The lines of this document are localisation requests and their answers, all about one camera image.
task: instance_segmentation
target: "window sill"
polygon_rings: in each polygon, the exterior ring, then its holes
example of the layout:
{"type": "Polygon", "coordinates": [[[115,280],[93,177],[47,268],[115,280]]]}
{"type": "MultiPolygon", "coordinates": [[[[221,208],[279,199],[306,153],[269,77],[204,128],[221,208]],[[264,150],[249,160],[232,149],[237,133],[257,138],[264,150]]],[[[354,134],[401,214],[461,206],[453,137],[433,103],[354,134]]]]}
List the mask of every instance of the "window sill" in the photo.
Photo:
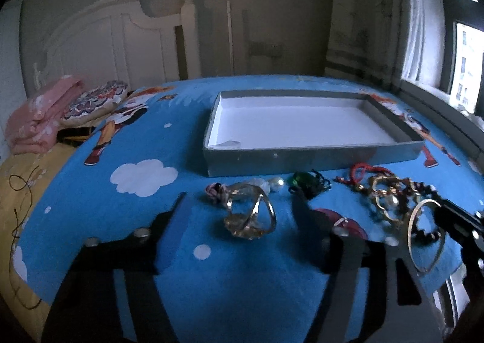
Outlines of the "window sill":
{"type": "Polygon", "coordinates": [[[442,129],[484,172],[484,121],[439,89],[402,81],[398,97],[442,129]]]}

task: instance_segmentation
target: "gray box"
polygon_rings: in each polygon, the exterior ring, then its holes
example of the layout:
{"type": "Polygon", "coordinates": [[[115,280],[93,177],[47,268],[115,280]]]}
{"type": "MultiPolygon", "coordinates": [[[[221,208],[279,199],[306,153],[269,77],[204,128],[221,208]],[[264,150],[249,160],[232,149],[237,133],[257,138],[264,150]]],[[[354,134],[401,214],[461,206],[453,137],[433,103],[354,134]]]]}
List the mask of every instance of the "gray box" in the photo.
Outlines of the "gray box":
{"type": "Polygon", "coordinates": [[[423,145],[369,95],[255,89],[219,93],[203,153],[209,176],[246,176],[402,162],[423,145]]]}

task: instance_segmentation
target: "black cable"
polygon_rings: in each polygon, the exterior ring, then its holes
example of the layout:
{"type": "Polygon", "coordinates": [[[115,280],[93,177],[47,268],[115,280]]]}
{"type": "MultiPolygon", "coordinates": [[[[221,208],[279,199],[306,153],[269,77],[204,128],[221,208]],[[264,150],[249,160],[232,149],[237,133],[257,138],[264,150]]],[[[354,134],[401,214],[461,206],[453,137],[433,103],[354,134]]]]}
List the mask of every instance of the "black cable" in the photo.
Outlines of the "black cable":
{"type": "MultiPolygon", "coordinates": [[[[11,266],[13,264],[13,252],[14,252],[14,245],[15,245],[15,241],[17,241],[20,237],[18,236],[18,229],[22,226],[22,224],[25,222],[25,219],[27,218],[28,216],[28,213],[30,212],[31,208],[32,208],[32,205],[33,205],[33,196],[32,196],[32,189],[30,187],[30,185],[28,184],[28,182],[30,181],[31,177],[32,177],[32,174],[35,172],[35,170],[37,170],[37,168],[39,168],[39,166],[35,167],[30,175],[28,176],[27,180],[25,180],[22,176],[20,175],[17,175],[17,174],[11,174],[9,177],[8,177],[8,184],[10,186],[10,188],[16,192],[20,192],[22,191],[23,189],[25,188],[28,188],[28,192],[30,194],[30,204],[28,206],[28,210],[27,212],[25,213],[23,219],[19,222],[18,219],[18,212],[17,212],[17,209],[14,208],[14,214],[15,214],[15,228],[12,230],[11,232],[11,236],[12,236],[12,240],[11,240],[11,245],[10,245],[10,256],[9,256],[9,263],[8,263],[8,279],[10,281],[10,287],[11,289],[13,290],[14,292],[14,297],[18,300],[18,302],[20,303],[20,305],[22,305],[23,308],[27,309],[27,310],[34,310],[35,308],[37,308],[40,303],[42,302],[42,299],[39,299],[38,302],[33,305],[33,306],[27,306],[24,302],[22,302],[22,300],[19,298],[18,296],[18,291],[20,290],[20,286],[17,287],[16,289],[14,288],[14,285],[13,283],[11,282],[11,266]],[[11,179],[12,177],[15,177],[15,178],[18,178],[20,180],[22,180],[24,182],[24,185],[21,187],[21,188],[15,188],[12,184],[11,184],[11,179]]],[[[19,209],[22,209],[22,205],[24,203],[24,200],[25,200],[25,197],[23,198],[22,202],[20,203],[20,208],[19,209]]]]}

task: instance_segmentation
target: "red braided cord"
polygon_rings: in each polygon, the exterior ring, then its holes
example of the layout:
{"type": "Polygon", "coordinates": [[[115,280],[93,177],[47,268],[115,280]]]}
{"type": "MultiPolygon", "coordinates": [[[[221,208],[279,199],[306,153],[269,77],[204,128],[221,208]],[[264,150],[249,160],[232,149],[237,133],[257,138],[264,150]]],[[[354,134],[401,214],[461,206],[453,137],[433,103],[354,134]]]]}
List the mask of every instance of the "red braided cord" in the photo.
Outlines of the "red braided cord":
{"type": "Polygon", "coordinates": [[[349,180],[345,180],[340,176],[337,176],[335,179],[336,181],[344,183],[345,185],[356,185],[357,183],[361,182],[361,180],[364,178],[365,173],[367,171],[371,173],[394,175],[393,172],[391,172],[388,168],[385,168],[385,167],[373,166],[368,163],[356,163],[350,169],[349,180]]]}

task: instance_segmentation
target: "blue tablecloth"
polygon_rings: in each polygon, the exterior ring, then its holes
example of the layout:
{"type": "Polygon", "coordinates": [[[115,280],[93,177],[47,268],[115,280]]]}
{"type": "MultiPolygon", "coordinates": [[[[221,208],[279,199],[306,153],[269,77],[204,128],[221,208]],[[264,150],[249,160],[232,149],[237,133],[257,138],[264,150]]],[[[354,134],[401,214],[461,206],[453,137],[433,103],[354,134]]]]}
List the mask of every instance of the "blue tablecloth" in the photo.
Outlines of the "blue tablecloth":
{"type": "MultiPolygon", "coordinates": [[[[258,241],[231,237],[222,223],[225,211],[207,202],[204,196],[207,184],[250,179],[207,177],[202,141],[217,93],[233,89],[367,92],[391,98],[403,110],[408,107],[388,93],[318,77],[224,77],[172,85],[176,87],[173,91],[152,97],[147,101],[147,112],[114,135],[98,164],[84,165],[98,141],[95,134],[52,181],[18,243],[23,259],[17,261],[25,263],[28,285],[51,303],[85,238],[99,237],[103,241],[124,238],[134,228],[149,225],[156,214],[169,210],[180,192],[188,192],[195,199],[188,229],[172,265],[156,277],[180,342],[302,342],[328,277],[300,256],[287,189],[270,194],[278,226],[275,232],[258,241]],[[177,96],[160,100],[167,93],[177,96]],[[148,164],[157,171],[150,172],[146,163],[138,164],[145,160],[158,160],[148,164]],[[126,163],[131,165],[119,168],[126,163]],[[209,257],[201,260],[194,256],[199,245],[206,245],[205,251],[210,248],[209,257]]],[[[416,160],[386,167],[400,177],[409,176],[435,185],[443,197],[468,211],[481,209],[482,177],[471,170],[464,153],[440,129],[418,113],[413,113],[413,117],[462,166],[458,167],[441,148],[427,142],[439,163],[436,167],[426,168],[427,158],[423,154],[416,160]]],[[[332,179],[347,175],[348,170],[323,174],[332,179]]],[[[334,183],[329,192],[312,200],[311,205],[357,220],[372,240],[382,241],[385,237],[382,224],[375,221],[364,198],[347,186],[334,183]]],[[[415,252],[422,263],[429,263],[435,247],[415,252]]],[[[460,265],[459,252],[459,246],[448,239],[438,265],[422,278],[428,293],[440,287],[460,265]]],[[[361,269],[348,338],[356,337],[361,327],[367,278],[367,270],[361,269]]],[[[132,337],[129,327],[125,329],[127,337],[132,337]]]]}

